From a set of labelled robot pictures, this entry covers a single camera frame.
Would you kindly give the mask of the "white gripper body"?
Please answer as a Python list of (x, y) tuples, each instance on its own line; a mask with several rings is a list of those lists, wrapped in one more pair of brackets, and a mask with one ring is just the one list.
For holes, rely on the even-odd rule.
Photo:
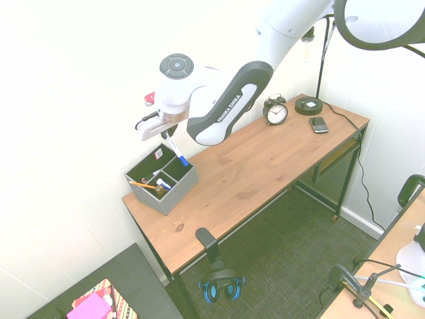
[(175, 127), (177, 123), (169, 123), (160, 120), (158, 117), (150, 118), (146, 121), (139, 122), (139, 138), (146, 141), (161, 132)]

